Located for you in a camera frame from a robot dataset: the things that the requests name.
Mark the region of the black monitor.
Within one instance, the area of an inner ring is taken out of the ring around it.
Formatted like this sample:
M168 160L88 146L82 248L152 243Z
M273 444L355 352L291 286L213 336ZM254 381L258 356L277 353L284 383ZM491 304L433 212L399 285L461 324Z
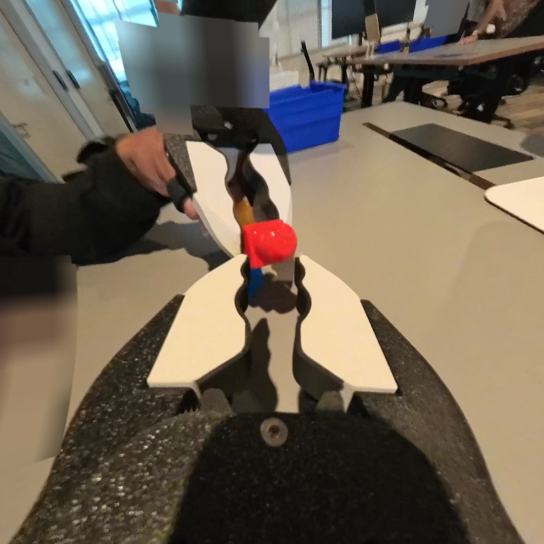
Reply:
M365 21L377 15L383 29L413 21L417 1L331 1L331 38L340 39L366 32Z

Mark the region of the blue mega block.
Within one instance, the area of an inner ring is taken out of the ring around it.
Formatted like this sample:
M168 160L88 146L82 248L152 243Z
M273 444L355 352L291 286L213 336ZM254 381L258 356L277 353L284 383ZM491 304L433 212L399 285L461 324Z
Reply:
M248 272L248 304L257 302L264 286L264 274L262 268L250 268Z

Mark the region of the black desk mat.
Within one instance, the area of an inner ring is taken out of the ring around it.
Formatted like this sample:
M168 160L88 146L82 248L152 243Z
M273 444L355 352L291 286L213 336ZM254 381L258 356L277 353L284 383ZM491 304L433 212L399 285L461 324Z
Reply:
M534 160L534 157L437 124L391 132L391 139L413 151L437 157L468 173Z

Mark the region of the dark metal strip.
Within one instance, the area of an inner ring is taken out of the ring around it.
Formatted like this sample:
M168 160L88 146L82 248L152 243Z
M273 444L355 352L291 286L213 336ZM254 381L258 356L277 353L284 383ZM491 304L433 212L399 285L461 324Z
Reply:
M395 142L396 144L404 147L405 149L411 151L412 153L418 155L419 157L421 157L421 158L423 158L423 159L425 159L425 160L427 160L429 162L432 162L433 164L439 166L440 168L442 168L442 169L444 169L444 170L446 170L446 171L448 171L450 173L453 173L454 175L458 176L459 178L462 178L463 180L468 181L470 184L472 184L472 185L474 185L474 186L476 186L476 187L478 187L478 188L480 188L482 190L487 190L487 189L490 189L490 188L496 186L496 184L490 182L489 180L486 180L485 178L483 178L483 177L481 177L479 175L476 175L475 173L463 170L460 167L457 167L457 166L451 164L450 162L447 162L443 158L441 158L441 157L439 157L439 156L437 156L437 155L435 155L433 153L430 153L428 151L425 151L420 146L412 144L412 143L406 141L405 139L400 138L397 135L378 127L377 125L374 125L374 124L372 124L370 122L364 122L363 126L370 129L371 131L385 137L386 139Z

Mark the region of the small blue plastic bin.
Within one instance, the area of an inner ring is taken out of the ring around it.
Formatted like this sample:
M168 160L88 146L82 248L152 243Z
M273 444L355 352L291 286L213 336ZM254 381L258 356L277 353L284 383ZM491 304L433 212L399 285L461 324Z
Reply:
M441 37L423 37L407 42L405 39L392 40L389 42L381 43L377 45L375 49L376 54L386 53L398 53L405 50L405 46L408 46L409 52L420 52L429 50L436 47L443 46L448 39L448 35Z

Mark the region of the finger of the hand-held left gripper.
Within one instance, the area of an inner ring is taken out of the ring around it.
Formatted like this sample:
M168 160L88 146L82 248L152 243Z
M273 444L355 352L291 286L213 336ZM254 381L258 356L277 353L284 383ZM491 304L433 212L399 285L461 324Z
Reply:
M233 213L228 181L235 173L239 151L201 141L186 142L196 186L192 200L200 221L217 246L230 257L241 253L241 227Z
M271 144L257 144L249 155L249 161L264 180L268 196L279 214L279 219L292 225L293 203L290 184L280 160Z

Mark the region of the long wooden table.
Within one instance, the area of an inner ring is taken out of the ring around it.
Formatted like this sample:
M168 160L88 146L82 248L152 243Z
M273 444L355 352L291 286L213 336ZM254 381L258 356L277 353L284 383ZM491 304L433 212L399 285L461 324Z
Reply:
M483 123L496 118L500 101L507 95L511 77L520 64L543 56L543 35L509 39L483 40L472 44L446 44L418 52L388 52L366 56L367 49L323 54L317 62L320 79L327 77L332 66L341 70L346 83L348 72L363 74L360 106L368 108L373 102L376 78L393 74L409 79L406 101L420 104L422 88L434 81L453 81L460 76L489 80L480 101L469 103L462 116Z

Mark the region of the white cabinet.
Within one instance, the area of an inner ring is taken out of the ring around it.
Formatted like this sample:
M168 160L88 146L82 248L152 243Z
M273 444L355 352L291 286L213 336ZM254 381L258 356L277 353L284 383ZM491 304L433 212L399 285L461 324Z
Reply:
M1 170L60 180L129 114L69 1L1 1Z

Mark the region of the red mega block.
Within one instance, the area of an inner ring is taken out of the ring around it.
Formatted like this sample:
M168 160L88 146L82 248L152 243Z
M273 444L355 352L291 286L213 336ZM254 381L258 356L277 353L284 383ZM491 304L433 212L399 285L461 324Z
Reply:
M296 232L281 219L244 225L242 234L243 251L251 269L288 261L295 254Z

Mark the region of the large blue plastic bin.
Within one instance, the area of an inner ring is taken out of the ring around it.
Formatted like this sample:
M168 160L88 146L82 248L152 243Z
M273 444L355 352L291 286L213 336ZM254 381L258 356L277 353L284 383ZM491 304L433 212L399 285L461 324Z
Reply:
M267 113L288 153L338 140L346 86L311 81L270 93Z

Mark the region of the person's left hand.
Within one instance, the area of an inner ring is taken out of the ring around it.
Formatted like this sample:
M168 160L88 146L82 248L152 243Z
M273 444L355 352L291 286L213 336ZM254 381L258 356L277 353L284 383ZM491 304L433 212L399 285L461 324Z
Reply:
M156 127L88 141L79 150L76 162L87 165L93 156L107 148L114 149L125 167L146 189L168 197L174 207L189 219L200 219L193 203L194 190L170 155L164 134Z

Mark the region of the yellow mega block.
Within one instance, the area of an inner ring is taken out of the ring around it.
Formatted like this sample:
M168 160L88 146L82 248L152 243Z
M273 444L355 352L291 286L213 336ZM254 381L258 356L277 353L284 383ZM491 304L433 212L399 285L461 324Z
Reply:
M256 222L253 207L246 196L234 201L233 214L241 229Z

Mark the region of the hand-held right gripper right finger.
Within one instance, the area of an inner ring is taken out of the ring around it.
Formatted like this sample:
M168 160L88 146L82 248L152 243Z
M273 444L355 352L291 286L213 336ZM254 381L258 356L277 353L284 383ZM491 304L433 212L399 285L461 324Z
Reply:
M300 409L338 393L347 408L357 393L395 395L398 382L362 300L307 255L295 258L296 321L292 372Z

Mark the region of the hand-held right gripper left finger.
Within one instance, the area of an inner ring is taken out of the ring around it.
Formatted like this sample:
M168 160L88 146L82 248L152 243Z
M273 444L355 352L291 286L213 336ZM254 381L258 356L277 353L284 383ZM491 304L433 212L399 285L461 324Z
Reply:
M248 381L251 328L248 258L238 255L195 282L183 295L147 377L149 388L210 389L231 399Z

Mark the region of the white rounded board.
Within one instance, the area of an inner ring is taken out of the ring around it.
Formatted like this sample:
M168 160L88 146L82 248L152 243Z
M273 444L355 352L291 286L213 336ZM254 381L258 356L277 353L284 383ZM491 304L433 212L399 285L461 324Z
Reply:
M485 200L518 221L543 233L543 177L494 186Z

